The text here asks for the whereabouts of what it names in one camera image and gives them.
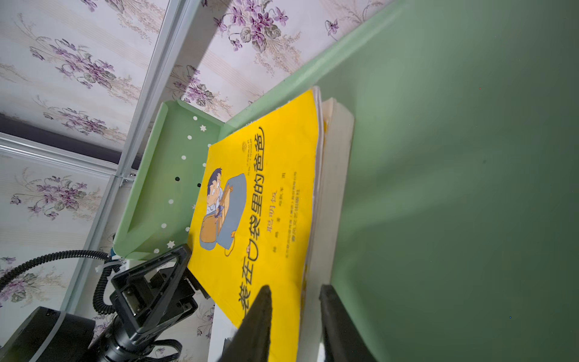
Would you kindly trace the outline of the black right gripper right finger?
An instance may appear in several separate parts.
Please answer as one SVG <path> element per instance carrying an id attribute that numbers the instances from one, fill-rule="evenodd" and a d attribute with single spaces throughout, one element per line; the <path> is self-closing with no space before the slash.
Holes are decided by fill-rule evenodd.
<path id="1" fill-rule="evenodd" d="M 321 286 L 321 321 L 325 361 L 377 362 L 332 285 Z"/>

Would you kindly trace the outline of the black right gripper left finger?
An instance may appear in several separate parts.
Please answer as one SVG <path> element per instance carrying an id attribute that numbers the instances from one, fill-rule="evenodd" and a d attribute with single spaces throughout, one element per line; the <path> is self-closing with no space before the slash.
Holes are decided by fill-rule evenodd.
<path id="1" fill-rule="evenodd" d="M 265 285 L 219 362 L 268 362 L 272 312 L 271 289 Z"/>

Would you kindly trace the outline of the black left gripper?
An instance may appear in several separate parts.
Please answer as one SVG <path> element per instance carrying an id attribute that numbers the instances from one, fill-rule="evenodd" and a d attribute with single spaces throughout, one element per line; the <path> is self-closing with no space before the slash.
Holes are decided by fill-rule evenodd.
<path id="1" fill-rule="evenodd" d="M 177 361 L 182 343 L 161 339 L 165 330 L 199 308 L 209 295 L 188 270 L 190 248 L 182 244 L 112 278 L 116 316 L 90 345 L 91 361 Z"/>

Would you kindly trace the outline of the yellow cartoon cover book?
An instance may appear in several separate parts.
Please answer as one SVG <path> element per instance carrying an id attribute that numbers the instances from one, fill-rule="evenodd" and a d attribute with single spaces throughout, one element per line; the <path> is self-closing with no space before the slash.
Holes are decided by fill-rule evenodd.
<path id="1" fill-rule="evenodd" d="M 188 267 L 236 327 L 270 288 L 271 361 L 298 357 L 312 249 L 336 237 L 353 130 L 315 86 L 209 149 Z"/>

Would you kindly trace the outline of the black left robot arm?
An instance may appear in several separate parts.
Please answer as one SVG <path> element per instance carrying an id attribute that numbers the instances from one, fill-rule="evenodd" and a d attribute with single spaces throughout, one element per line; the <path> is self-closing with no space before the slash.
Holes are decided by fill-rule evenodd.
<path id="1" fill-rule="evenodd" d="M 65 311 L 36 308 L 1 348 L 3 361 L 152 361 L 157 347 L 172 348 L 165 361 L 176 361 L 182 344 L 161 339 L 165 330 L 193 315 L 194 296 L 208 298 L 188 270 L 190 248 L 179 247 L 125 271 L 122 262 L 96 250 L 67 250 L 39 256 L 5 273 L 5 289 L 25 272 L 60 259 L 100 259 L 104 262 L 93 294 L 93 308 L 112 315 L 111 324 L 94 335 L 94 320 Z"/>

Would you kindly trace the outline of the green wooden bookshelf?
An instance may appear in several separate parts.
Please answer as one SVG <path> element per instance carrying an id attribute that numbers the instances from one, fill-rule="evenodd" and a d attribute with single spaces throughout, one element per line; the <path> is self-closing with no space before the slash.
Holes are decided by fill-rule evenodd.
<path id="1" fill-rule="evenodd" d="M 163 186 L 113 247 L 188 236 L 214 141 L 318 86 L 355 118 L 331 282 L 380 361 L 578 359 L 576 1 L 203 1 Z"/>

